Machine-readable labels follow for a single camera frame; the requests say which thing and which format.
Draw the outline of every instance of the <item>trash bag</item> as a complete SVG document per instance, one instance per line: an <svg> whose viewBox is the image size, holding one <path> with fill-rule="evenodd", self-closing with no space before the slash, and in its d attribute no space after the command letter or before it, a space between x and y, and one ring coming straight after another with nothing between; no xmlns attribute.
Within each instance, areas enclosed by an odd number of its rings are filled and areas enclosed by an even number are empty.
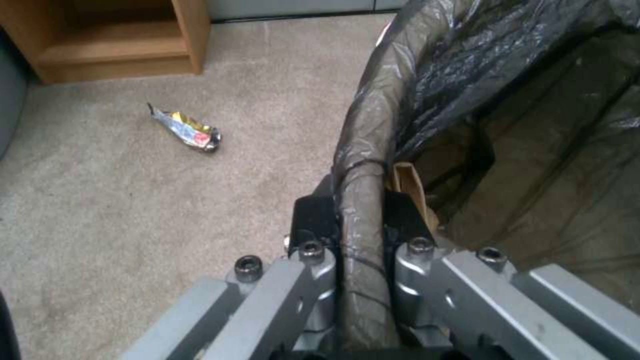
<svg viewBox="0 0 640 360"><path fill-rule="evenodd" d="M345 347L399 342L382 246L383 177L395 161L416 164L458 245L498 245L520 267L569 264L633 304L619 289L625 280L599 281L617 276L609 261L625 271L640 262L638 28L640 0L413 0L401 9L369 59L333 159ZM596 253L604 263L585 260Z"/></svg>

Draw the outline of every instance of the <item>hex bolt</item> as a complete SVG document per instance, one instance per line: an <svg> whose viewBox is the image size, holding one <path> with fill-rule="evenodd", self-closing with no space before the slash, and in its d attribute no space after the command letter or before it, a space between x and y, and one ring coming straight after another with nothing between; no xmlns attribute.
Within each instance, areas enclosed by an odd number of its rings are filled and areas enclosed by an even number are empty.
<svg viewBox="0 0 640 360"><path fill-rule="evenodd" d="M435 243L433 242L433 239L416 236L409 239L409 241L406 243L406 246L410 256L430 258L431 256L433 256Z"/></svg>
<svg viewBox="0 0 640 360"><path fill-rule="evenodd" d="M240 282L254 282L262 277L262 260L256 255L245 255L236 261L236 277Z"/></svg>
<svg viewBox="0 0 640 360"><path fill-rule="evenodd" d="M507 255L495 247L483 247L476 252L476 257L496 272L502 272L507 265Z"/></svg>
<svg viewBox="0 0 640 360"><path fill-rule="evenodd" d="M298 249L300 260L308 265L320 264L324 261L324 245L318 240L308 240Z"/></svg>

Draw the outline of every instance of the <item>candy wrapper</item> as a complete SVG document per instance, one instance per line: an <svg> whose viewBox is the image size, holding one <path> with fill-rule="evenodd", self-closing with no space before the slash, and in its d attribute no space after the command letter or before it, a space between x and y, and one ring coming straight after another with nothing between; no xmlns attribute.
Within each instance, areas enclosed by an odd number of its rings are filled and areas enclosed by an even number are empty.
<svg viewBox="0 0 640 360"><path fill-rule="evenodd" d="M222 141L222 134L215 127L201 124L179 111L162 111L149 103L147 105L154 119L163 123L175 136L178 136L189 146L211 152L218 148Z"/></svg>

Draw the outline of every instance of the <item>beige carpet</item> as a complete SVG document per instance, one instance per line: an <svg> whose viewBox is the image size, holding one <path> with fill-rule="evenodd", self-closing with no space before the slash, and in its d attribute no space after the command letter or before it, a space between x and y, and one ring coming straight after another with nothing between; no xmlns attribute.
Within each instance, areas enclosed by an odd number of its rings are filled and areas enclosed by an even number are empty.
<svg viewBox="0 0 640 360"><path fill-rule="evenodd" d="M391 15L212 27L201 76L32 86L0 161L0 287L24 359L112 359L201 275L283 254ZM188 149L145 102L217 126Z"/></svg>

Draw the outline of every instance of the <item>wooden cabinet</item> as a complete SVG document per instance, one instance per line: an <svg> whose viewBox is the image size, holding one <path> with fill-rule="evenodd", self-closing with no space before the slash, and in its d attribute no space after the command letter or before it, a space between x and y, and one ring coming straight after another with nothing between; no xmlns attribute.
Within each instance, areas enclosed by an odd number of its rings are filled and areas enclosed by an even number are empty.
<svg viewBox="0 0 640 360"><path fill-rule="evenodd" d="M0 24L44 83L201 73L204 0L0 0Z"/></svg>

